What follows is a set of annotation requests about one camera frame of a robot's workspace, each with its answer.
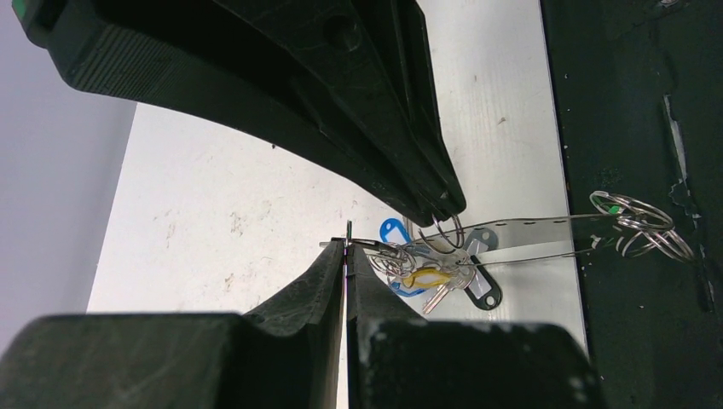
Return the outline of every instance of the key tag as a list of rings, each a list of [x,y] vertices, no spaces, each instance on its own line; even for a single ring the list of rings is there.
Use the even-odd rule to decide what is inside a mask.
[[[405,245],[412,241],[402,221],[395,218],[386,219],[379,226],[379,237],[384,243],[397,243]]]

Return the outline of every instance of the key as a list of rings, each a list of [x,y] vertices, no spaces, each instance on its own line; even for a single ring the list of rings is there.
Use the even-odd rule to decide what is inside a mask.
[[[467,288],[474,279],[474,275],[474,270],[471,268],[461,268],[459,274],[437,287],[434,295],[422,306],[422,312],[429,314],[452,290]]]

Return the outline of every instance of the black plastic part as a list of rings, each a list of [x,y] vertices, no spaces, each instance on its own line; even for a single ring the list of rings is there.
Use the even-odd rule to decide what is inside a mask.
[[[26,327],[0,363],[0,407],[333,407],[344,246],[243,317],[79,315]]]
[[[351,409],[605,407],[598,375],[559,327],[427,322],[355,246],[347,287]]]
[[[479,263],[479,259],[475,256],[470,257],[470,259],[474,263]],[[502,302],[502,289],[500,288],[500,285],[497,284],[497,281],[492,278],[492,275],[484,266],[477,266],[477,274],[480,274],[492,288],[481,297],[475,296],[474,292],[472,292],[469,287],[465,288],[465,294],[470,298],[472,304],[481,310],[490,311],[499,307],[500,302]]]
[[[598,376],[552,325],[427,323],[347,258],[350,407],[601,408]],[[31,323],[0,361],[0,407],[336,404],[343,242],[248,314],[81,315]]]
[[[580,258],[605,397],[611,407],[721,408],[723,2],[668,3],[541,1],[571,211],[592,211],[596,189],[642,199],[673,216],[701,259]],[[685,146],[688,203],[666,96]]]
[[[73,88],[206,118],[363,187],[421,226],[466,207],[414,0],[34,0]]]

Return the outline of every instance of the dark green surface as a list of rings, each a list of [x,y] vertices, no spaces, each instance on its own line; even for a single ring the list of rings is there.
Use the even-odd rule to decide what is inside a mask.
[[[658,252],[580,260],[605,397],[612,408],[723,407],[723,2],[541,4],[572,211],[593,211],[595,189],[633,196],[673,216],[706,255],[704,266]],[[668,196],[680,171],[665,95],[682,130],[697,226]]]

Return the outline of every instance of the dirt spot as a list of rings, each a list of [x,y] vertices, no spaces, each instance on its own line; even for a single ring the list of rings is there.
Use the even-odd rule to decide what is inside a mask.
[[[226,292],[231,291],[231,285],[234,283],[234,274],[231,273],[228,277],[223,279],[223,283],[226,284]]]

